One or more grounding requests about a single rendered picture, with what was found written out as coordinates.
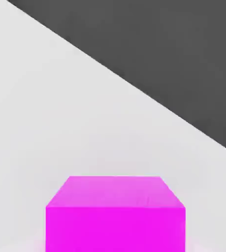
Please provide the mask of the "small magenta cube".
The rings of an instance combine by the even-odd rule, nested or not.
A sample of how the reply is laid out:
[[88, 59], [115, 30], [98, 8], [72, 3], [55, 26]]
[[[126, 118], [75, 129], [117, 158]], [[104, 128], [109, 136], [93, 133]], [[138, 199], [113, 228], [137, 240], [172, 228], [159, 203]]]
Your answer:
[[45, 217], [45, 252], [186, 252], [185, 206], [157, 176], [70, 176]]

